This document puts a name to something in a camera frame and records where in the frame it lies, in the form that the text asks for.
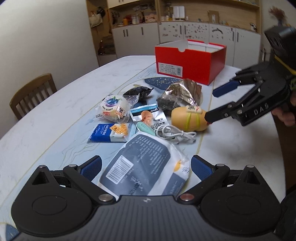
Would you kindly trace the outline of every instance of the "finger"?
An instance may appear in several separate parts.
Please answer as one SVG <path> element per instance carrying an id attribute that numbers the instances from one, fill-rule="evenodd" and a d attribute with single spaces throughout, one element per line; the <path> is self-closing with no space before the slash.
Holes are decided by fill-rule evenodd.
<path id="1" fill-rule="evenodd" d="M 284 112 L 284 113 L 278 115 L 278 118 L 282 122 L 290 122 L 290 121 L 295 122 L 295 116 L 292 112 Z"/>
<path id="2" fill-rule="evenodd" d="M 282 108 L 275 108 L 274 110 L 271 111 L 271 113 L 275 116 L 279 116 L 283 114 Z"/>
<path id="3" fill-rule="evenodd" d="M 293 106 L 296 106 L 296 91 L 292 92 L 291 103 L 292 103 Z"/>
<path id="4" fill-rule="evenodd" d="M 286 126 L 291 127 L 295 125 L 295 121 L 285 121 L 284 122 Z"/>

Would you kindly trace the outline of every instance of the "white cable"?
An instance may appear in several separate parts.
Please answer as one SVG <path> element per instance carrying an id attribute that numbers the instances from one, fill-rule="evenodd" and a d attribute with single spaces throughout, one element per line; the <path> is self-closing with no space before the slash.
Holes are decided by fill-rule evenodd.
<path id="1" fill-rule="evenodd" d="M 196 140 L 196 135 L 196 132 L 184 132 L 172 125 L 162 125 L 156 130 L 156 136 L 164 140 L 177 137 L 178 139 L 183 139 L 184 141 L 194 142 Z"/>

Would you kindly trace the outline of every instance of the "wooden chair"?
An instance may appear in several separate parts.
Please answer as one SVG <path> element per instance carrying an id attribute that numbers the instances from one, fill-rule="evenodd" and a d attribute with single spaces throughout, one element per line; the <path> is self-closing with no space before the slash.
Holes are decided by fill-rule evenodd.
<path id="1" fill-rule="evenodd" d="M 18 120 L 48 98 L 50 96 L 49 89 L 51 89 L 52 94 L 57 91 L 52 75 L 44 74 L 30 81 L 15 93 L 10 101 L 10 107 Z"/>

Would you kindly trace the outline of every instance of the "cabinet door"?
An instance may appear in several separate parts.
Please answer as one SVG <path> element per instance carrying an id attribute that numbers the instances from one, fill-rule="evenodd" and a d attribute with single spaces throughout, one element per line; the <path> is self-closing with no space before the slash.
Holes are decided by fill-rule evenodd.
<path id="1" fill-rule="evenodd" d="M 124 4 L 124 0 L 107 0 L 108 8 L 116 7 Z"/>
<path id="2" fill-rule="evenodd" d="M 170 42 L 184 39 L 182 22 L 159 23 L 160 42 Z"/>
<path id="3" fill-rule="evenodd" d="M 141 36 L 141 55 L 155 55 L 155 46 L 159 44 L 158 23 L 138 25 Z"/>
<path id="4" fill-rule="evenodd" d="M 233 66 L 245 69 L 258 63 L 261 35 L 243 29 L 235 34 L 235 53 Z"/>
<path id="5" fill-rule="evenodd" d="M 208 23 L 183 23 L 184 38 L 209 42 L 209 24 Z"/>
<path id="6" fill-rule="evenodd" d="M 142 55 L 141 49 L 143 48 L 140 25 L 129 25 L 125 27 L 126 34 L 126 55 Z"/>
<path id="7" fill-rule="evenodd" d="M 129 53 L 129 42 L 126 28 L 114 28 L 112 32 L 117 58 L 127 56 Z"/>
<path id="8" fill-rule="evenodd" d="M 234 47 L 235 47 L 235 28 L 210 24 L 210 43 L 222 44 L 227 46 L 226 65 L 233 66 Z"/>

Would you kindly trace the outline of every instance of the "table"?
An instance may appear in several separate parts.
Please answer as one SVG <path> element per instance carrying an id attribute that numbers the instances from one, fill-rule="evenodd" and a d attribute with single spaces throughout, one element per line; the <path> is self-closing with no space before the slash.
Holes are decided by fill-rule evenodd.
<path id="1" fill-rule="evenodd" d="M 212 90 L 235 75 L 239 69 L 225 66 L 210 86 L 202 86 L 205 110 L 237 101 L 251 86 L 220 98 Z M 133 84 L 156 73 L 154 56 L 129 56 L 106 64 L 70 83 L 42 102 L 0 140 L 0 238 L 6 240 L 6 223 L 14 226 L 10 208 L 18 192 L 38 165 L 50 170 L 71 163 L 80 165 L 94 155 L 103 159 L 103 168 L 122 143 L 91 143 L 87 138 L 97 125 L 95 107 L 109 93 L 124 93 Z M 189 158 L 199 154 L 212 164 L 224 163 L 231 169 L 257 167 L 279 201 L 285 197 L 284 163 L 278 134 L 271 114 L 242 127 L 231 118 L 212 124 L 198 134 L 194 145 L 179 145 Z M 99 175 L 93 180 L 98 182 Z M 186 189 L 194 186 L 191 177 Z"/>

